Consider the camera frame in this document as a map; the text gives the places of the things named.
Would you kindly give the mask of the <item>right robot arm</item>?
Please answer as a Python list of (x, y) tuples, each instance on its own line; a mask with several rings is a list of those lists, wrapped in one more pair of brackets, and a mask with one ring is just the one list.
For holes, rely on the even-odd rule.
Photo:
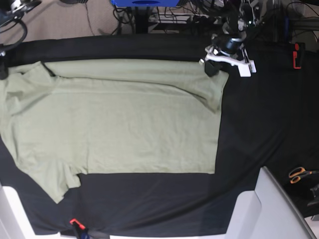
[(22, 20), (25, 14), (32, 11), (42, 3), (41, 0), (1, 0), (0, 1), (0, 28), (7, 27), (13, 23), (13, 26), (0, 30), (0, 33), (9, 31), (16, 25), (20, 25), (23, 31), (21, 38), (11, 45), (0, 45), (0, 79), (8, 77), (8, 67), (6, 65), (6, 53), (19, 46), (26, 38), (28, 30)]

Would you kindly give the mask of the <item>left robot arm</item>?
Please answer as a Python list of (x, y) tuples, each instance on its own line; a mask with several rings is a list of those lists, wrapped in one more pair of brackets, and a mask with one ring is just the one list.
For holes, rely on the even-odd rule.
[(212, 34), (211, 43), (205, 48), (206, 56), (200, 60), (207, 76), (217, 75), (222, 63), (238, 68), (241, 77), (251, 77), (257, 72), (254, 60), (248, 56), (245, 42), (257, 34), (261, 26), (258, 0), (225, 0), (225, 15), (221, 30)]

